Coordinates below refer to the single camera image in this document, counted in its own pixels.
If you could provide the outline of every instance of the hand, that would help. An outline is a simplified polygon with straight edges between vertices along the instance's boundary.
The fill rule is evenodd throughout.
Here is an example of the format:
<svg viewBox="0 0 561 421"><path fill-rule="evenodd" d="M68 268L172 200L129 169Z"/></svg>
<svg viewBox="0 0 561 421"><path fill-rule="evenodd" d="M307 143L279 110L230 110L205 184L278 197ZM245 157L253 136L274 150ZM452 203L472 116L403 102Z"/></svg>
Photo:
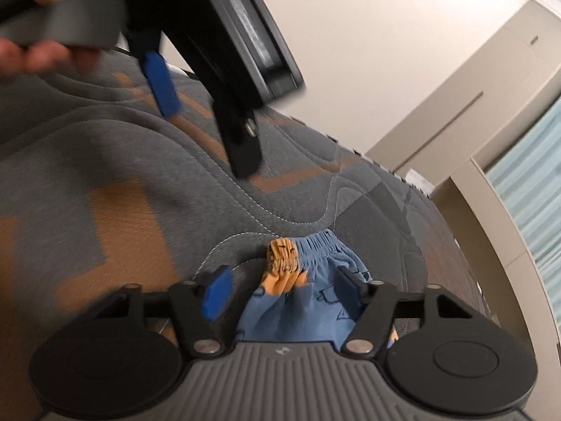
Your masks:
<svg viewBox="0 0 561 421"><path fill-rule="evenodd" d="M35 0L44 5L60 0ZM86 47L68 47L54 41L41 41L22 49L11 41L0 39L0 78L18 74L43 74L74 64L80 74L93 72L101 51Z"/></svg>

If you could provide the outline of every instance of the white wall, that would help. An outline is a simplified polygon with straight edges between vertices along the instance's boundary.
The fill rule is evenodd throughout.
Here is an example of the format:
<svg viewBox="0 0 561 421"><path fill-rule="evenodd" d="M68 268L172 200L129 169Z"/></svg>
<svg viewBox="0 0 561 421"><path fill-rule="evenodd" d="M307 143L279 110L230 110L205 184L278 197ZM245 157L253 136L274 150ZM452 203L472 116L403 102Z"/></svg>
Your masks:
<svg viewBox="0 0 561 421"><path fill-rule="evenodd" d="M366 152L527 0L265 0L302 69L277 107Z"/></svg>

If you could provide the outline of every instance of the curtain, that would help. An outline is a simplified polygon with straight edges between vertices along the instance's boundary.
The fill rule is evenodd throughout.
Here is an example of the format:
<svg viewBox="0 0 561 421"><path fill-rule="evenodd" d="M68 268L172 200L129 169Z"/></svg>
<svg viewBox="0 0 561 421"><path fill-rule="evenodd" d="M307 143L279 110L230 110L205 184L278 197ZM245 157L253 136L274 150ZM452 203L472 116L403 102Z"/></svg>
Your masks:
<svg viewBox="0 0 561 421"><path fill-rule="evenodd" d="M561 325L561 98L487 172L534 256Z"/></svg>

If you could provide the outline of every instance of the quilted fabric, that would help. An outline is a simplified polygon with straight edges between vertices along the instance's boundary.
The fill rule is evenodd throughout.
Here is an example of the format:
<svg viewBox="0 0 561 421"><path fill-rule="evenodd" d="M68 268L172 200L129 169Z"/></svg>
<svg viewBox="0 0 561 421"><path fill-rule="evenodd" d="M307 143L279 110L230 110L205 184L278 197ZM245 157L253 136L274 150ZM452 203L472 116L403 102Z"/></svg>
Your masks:
<svg viewBox="0 0 561 421"><path fill-rule="evenodd" d="M235 180L206 90L174 80L182 114L170 121L119 53L91 77L0 86L0 419L36 416L26 378L34 348L125 283L166 289L227 264L236 295L219 327L232 336L279 236L330 228L372 277L410 291L440 283L485 311L416 188L273 111L258 119L260 173Z"/></svg>

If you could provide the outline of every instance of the black round disc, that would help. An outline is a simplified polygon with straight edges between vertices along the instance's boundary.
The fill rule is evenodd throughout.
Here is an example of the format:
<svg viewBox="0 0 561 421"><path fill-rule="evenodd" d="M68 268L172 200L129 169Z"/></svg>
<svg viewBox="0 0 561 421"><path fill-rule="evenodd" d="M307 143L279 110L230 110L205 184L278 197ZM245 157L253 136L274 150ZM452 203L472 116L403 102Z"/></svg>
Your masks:
<svg viewBox="0 0 561 421"><path fill-rule="evenodd" d="M451 320L400 338L388 350L386 372L423 406L453 415L489 415L520 406L534 387L534 357L492 327Z"/></svg>
<svg viewBox="0 0 561 421"><path fill-rule="evenodd" d="M181 369L165 337L116 319L58 334L35 352L33 388L55 412L86 419L137 413L159 401Z"/></svg>

